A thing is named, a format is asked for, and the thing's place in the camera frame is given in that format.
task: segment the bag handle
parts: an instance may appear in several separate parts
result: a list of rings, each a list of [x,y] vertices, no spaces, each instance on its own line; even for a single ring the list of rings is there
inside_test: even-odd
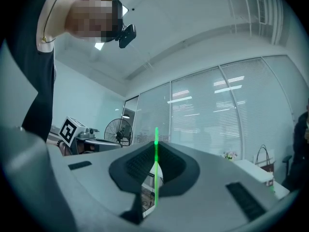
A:
[[[270,164],[270,158],[269,158],[269,155],[268,155],[268,152],[267,152],[267,149],[266,149],[266,146],[265,145],[261,145],[259,151],[257,152],[257,156],[256,156],[256,161],[255,161],[255,164],[258,166],[258,159],[259,159],[259,154],[260,154],[260,151],[261,149],[264,149],[266,151],[266,165],[269,165]]]

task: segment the black rubber pad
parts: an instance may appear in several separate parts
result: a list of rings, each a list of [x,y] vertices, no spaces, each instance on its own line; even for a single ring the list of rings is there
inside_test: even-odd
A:
[[[228,184],[226,188],[232,194],[249,221],[257,219],[266,212],[240,182]]]
[[[81,162],[78,162],[78,163],[70,164],[70,165],[68,165],[68,167],[71,170],[75,170],[75,169],[87,167],[87,166],[90,166],[90,165],[92,165],[92,164],[89,161],[81,161]]]

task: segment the green stick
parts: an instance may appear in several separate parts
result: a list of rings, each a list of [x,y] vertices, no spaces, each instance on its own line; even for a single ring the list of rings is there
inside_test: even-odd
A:
[[[159,187],[158,187],[158,143],[159,143],[159,129],[158,127],[155,128],[155,138],[154,138],[154,149],[155,149],[155,155],[154,155],[154,164],[155,164],[155,172],[154,172],[154,204],[155,206],[158,205],[158,195],[159,195]]]

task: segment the neck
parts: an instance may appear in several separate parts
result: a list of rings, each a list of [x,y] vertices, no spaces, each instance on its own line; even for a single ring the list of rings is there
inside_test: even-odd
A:
[[[75,0],[57,0],[45,28],[45,36],[54,39],[65,33],[65,24]]]

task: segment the necklace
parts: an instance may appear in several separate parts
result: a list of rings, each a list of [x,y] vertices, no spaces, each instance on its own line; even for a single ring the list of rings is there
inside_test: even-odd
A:
[[[56,39],[56,38],[54,38],[52,41],[47,41],[47,38],[45,37],[46,25],[47,25],[49,16],[50,16],[50,14],[51,14],[51,12],[52,12],[52,10],[53,10],[54,5],[55,5],[56,2],[57,2],[57,0],[55,0],[54,4],[53,4],[53,6],[52,6],[52,9],[50,10],[49,15],[48,15],[48,17],[47,17],[47,20],[46,20],[46,22],[45,22],[44,31],[43,31],[43,38],[42,38],[42,40],[43,40],[45,43],[51,43],[51,42],[53,42],[53,41]]]

